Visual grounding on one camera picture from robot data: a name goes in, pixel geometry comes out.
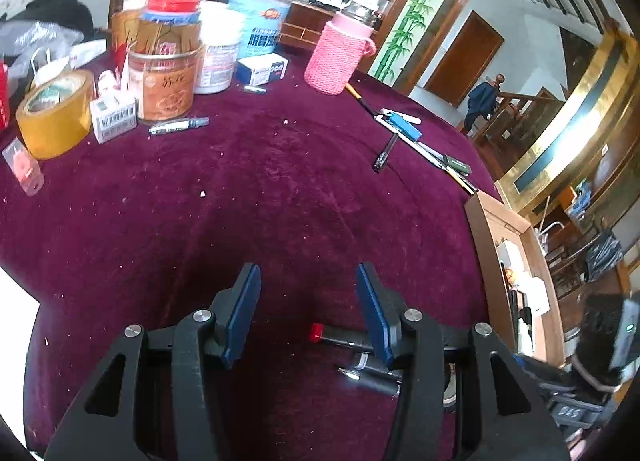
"pink water bottle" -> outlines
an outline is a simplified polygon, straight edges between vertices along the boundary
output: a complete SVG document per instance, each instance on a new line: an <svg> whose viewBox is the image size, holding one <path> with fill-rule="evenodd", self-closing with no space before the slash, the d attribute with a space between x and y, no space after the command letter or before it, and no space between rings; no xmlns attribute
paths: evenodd
<svg viewBox="0 0 640 461"><path fill-rule="evenodd" d="M374 12L351 1L326 23L305 70L305 82L318 91L336 96L353 75L364 56L376 53L369 38Z"/></svg>

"bottle handle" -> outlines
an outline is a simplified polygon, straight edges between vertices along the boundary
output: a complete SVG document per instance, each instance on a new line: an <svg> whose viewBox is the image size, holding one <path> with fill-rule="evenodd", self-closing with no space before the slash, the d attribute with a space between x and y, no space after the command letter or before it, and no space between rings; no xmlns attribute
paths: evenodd
<svg viewBox="0 0 640 461"><path fill-rule="evenodd" d="M364 43L363 55L364 56L373 56L374 54L376 54L377 50L378 49L376 48L376 45L375 45L374 41L371 38L367 38L365 40L365 43Z"/></svg>

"person in dark clothes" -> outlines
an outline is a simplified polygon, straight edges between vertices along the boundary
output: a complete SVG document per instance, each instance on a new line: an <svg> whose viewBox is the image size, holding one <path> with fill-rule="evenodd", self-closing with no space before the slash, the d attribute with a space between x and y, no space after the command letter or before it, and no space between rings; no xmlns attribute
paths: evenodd
<svg viewBox="0 0 640 461"><path fill-rule="evenodd" d="M502 83L504 83L504 76L497 75L494 81L484 82L469 93L467 103L469 110L466 114L463 134L469 133L478 116L488 120L489 115L494 113L495 101L500 93L500 84Z"/></svg>

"metal bolt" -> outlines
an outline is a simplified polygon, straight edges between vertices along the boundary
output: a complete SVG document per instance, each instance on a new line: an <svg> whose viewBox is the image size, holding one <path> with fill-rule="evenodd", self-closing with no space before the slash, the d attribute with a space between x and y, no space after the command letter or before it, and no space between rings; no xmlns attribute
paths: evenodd
<svg viewBox="0 0 640 461"><path fill-rule="evenodd" d="M211 311L209 311L208 309L198 309L193 314L193 319L196 320L196 322L206 322L210 318L211 318Z"/></svg>
<svg viewBox="0 0 640 461"><path fill-rule="evenodd" d="M409 322L419 322L422 320L422 312L414 308L409 308L404 312L404 318Z"/></svg>
<svg viewBox="0 0 640 461"><path fill-rule="evenodd" d="M492 327L486 322L478 322L476 324L476 333L482 336L489 336L493 331Z"/></svg>
<svg viewBox="0 0 640 461"><path fill-rule="evenodd" d="M131 324L130 326L127 326L127 328L124 330L124 335L128 338L133 338L134 336L138 336L140 333L142 333L142 327L139 326L138 324Z"/></svg>

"yellow tape roll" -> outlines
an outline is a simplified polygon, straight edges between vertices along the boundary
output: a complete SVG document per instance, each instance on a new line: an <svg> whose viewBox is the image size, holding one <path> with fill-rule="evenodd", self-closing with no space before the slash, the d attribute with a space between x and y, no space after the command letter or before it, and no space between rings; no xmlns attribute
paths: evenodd
<svg viewBox="0 0 640 461"><path fill-rule="evenodd" d="M94 75L73 71L40 86L22 101L16 120L36 159L74 148L91 130L89 103L95 98Z"/></svg>

